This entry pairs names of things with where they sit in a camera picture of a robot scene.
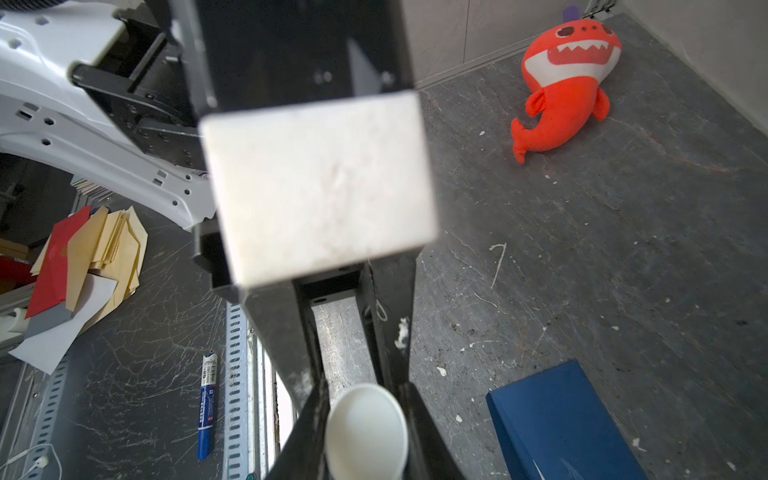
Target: purple object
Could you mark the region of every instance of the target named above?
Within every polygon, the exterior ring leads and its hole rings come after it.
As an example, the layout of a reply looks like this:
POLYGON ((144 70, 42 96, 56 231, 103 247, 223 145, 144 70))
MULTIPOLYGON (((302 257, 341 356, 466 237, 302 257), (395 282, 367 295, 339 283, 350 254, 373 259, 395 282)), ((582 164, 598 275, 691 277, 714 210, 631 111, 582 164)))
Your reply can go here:
POLYGON ((563 10, 563 23, 581 19, 581 10, 576 5, 565 7, 563 10))

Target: plush toy fin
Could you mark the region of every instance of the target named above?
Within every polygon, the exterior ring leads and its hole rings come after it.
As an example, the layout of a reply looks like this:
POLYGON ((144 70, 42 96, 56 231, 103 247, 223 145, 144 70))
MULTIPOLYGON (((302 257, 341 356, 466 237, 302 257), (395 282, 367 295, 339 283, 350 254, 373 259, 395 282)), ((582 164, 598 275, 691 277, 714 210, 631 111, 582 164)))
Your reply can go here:
POLYGON ((540 114, 547 107, 547 98, 544 95, 544 88, 539 88, 537 91, 528 97, 528 101, 525 102, 525 113, 529 117, 535 117, 540 114))
POLYGON ((603 121, 608 116, 610 109, 611 101, 608 100, 608 96, 605 94, 603 89, 598 87, 598 97, 594 101, 594 109, 592 110, 592 114, 599 121, 603 121))
POLYGON ((515 158, 520 165, 525 163, 525 152, 528 151, 528 148, 523 145, 525 142, 523 139, 525 132, 527 132, 527 130, 525 130, 523 124, 520 123, 517 118, 514 119, 512 121, 512 140, 515 141, 515 145, 512 147, 512 151, 515 152, 515 158))

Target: black hose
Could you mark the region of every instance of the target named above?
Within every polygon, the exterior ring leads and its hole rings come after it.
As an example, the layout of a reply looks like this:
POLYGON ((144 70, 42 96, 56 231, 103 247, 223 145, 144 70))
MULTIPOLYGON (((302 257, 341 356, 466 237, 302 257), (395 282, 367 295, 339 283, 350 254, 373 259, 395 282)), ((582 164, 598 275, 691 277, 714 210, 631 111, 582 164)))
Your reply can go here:
POLYGON ((0 0, 0 8, 5 10, 30 11, 55 7, 67 0, 0 0))

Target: red envelope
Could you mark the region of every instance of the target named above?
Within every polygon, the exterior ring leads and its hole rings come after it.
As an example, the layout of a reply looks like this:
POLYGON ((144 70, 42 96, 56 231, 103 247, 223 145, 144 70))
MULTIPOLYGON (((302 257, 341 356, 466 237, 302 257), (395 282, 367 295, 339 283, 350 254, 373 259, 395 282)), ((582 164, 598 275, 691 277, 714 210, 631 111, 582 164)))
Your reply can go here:
POLYGON ((54 225, 45 260, 29 301, 27 318, 67 299, 67 243, 90 216, 91 208, 83 207, 76 214, 54 225))

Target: red stuffed toy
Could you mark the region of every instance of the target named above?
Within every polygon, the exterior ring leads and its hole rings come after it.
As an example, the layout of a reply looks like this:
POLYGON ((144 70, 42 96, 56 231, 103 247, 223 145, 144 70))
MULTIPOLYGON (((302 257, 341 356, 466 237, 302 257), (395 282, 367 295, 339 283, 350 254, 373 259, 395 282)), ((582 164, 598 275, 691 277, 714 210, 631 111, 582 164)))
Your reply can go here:
POLYGON ((587 123, 590 114, 599 121, 611 104, 600 82, 611 73, 621 54, 621 42, 612 30, 585 18, 545 32, 523 57, 523 78, 533 94, 525 102, 531 117, 541 112, 533 130, 512 121, 515 157, 525 162, 525 152, 546 151, 569 141, 587 123))

